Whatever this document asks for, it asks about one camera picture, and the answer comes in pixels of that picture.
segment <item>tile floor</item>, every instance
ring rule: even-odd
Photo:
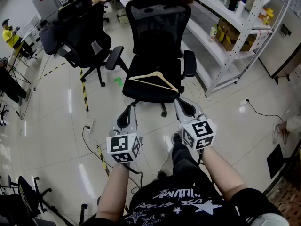
[[[104,27],[112,38],[112,47],[124,46],[122,59],[129,66],[134,56],[130,26],[121,25],[114,12],[106,15],[110,18],[110,23],[105,23]],[[29,61],[30,69],[26,69],[23,64],[19,64],[18,69],[30,81],[36,81],[42,75],[48,57],[41,52],[37,62]],[[63,58],[51,56],[43,74],[62,62]],[[40,190],[48,187],[53,190],[46,195],[46,200],[76,224],[79,222],[81,204],[88,204],[87,218],[96,212],[96,200],[108,179],[100,160],[84,144],[82,128],[89,118],[95,119],[91,138],[101,144],[106,160],[112,163],[107,157],[104,143],[110,121],[133,101],[124,96],[122,86],[114,82],[117,77],[123,81],[126,77],[119,67],[115,71],[102,68],[102,76],[106,83],[104,88],[100,86],[96,72],[87,77],[87,101],[90,109],[87,113],[79,68],[66,63],[40,81],[23,120],[10,110],[8,125],[0,127],[2,184],[7,183],[8,175],[13,181],[22,175],[32,186],[33,177],[40,177]],[[278,118],[260,116],[248,105],[240,107],[239,102],[249,98],[257,111],[278,114],[283,119],[298,114],[301,86],[297,74],[292,73],[291,82],[280,79],[277,85],[257,61],[236,85],[232,84],[213,93],[208,98],[211,101],[206,100],[202,96],[203,90],[199,90],[193,83],[200,87],[195,78],[186,78],[182,82],[186,90],[181,96],[198,102],[208,118],[217,125],[214,148],[234,166],[249,187],[264,191],[272,182],[266,158],[276,147],[271,142],[271,134],[272,125]],[[26,89],[28,84],[24,83],[23,87]],[[7,96],[1,99],[19,110]],[[21,106],[21,113],[25,112],[26,106],[26,103]],[[150,183],[160,170],[166,159],[165,141],[178,130],[173,104],[166,107],[168,116],[163,118],[158,104],[141,102],[136,106],[138,127],[143,135],[143,147],[136,167],[144,173],[144,185]],[[292,154],[298,141],[299,135],[290,135],[285,146],[279,140],[284,156]],[[97,151],[92,141],[88,144],[93,151]],[[171,174],[171,162],[168,161],[163,169]],[[131,176],[139,181],[137,175]],[[129,181],[127,203],[130,202],[130,190],[134,186]],[[42,214],[41,218],[64,225],[52,213]]]

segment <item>white shelving unit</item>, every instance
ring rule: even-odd
[[[227,52],[218,41],[209,42],[210,28],[218,23],[219,18],[196,1],[190,4],[191,16],[186,28],[191,34],[183,36],[181,50],[191,50],[195,53],[197,74],[206,87],[205,95],[207,97],[213,91],[237,82],[247,69],[253,65],[273,36],[273,31],[280,25],[290,0],[285,0],[273,28],[269,25],[264,25],[262,20],[258,18],[261,8],[271,0],[255,0],[251,11],[247,12],[244,10],[241,18],[237,18],[235,12],[226,9],[222,0],[197,1],[225,18],[240,32],[238,41],[231,52]],[[253,51],[240,52],[248,35],[257,34],[259,30],[269,30],[270,32],[265,43],[256,53]],[[247,58],[249,58],[249,62],[245,64],[244,61]],[[237,60],[239,60],[240,65],[243,64],[244,66],[236,67],[236,64],[238,64],[236,63]]]

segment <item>yellow shirt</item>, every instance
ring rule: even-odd
[[[3,35],[4,41],[6,42],[13,35],[13,33],[10,30],[3,30],[2,35]],[[8,42],[8,45],[12,48],[15,45],[15,43],[17,43],[18,39],[19,39],[19,35],[16,34]]]

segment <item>yellow and black striped tape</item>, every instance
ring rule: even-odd
[[[54,70],[58,69],[59,67],[61,67],[62,65],[64,65],[64,63],[60,64],[59,66],[55,67],[53,70],[49,71],[48,73],[44,74],[41,78],[39,78],[36,82],[38,82],[39,80],[41,80],[42,78],[44,78],[45,76],[49,75],[51,72],[53,72]]]
[[[80,68],[79,72],[80,72],[80,77],[82,77],[83,76],[83,69]],[[86,87],[85,87],[85,83],[84,82],[82,82],[81,84],[83,86],[84,101],[85,101],[86,111],[88,112],[89,111],[89,107],[88,107],[88,102],[87,102]]]
[[[103,168],[104,168],[105,172],[107,173],[107,175],[109,177],[110,176],[110,171],[108,169],[107,163],[104,161],[103,154],[102,154],[102,151],[100,150],[99,145],[97,146],[97,149],[98,149],[98,153],[99,153],[99,156],[100,156],[100,160],[102,160],[102,162],[103,162]]]

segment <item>power outlet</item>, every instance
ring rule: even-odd
[[[89,122],[87,123],[87,126],[90,127],[90,129],[87,128],[87,133],[91,133],[92,131],[92,128],[93,128],[93,124],[94,124],[94,120],[93,119],[90,119]]]
[[[247,104],[247,103],[248,103],[247,100],[248,100],[248,98],[242,100],[241,102],[239,102],[240,106],[242,106],[242,105],[244,105],[244,104]]]

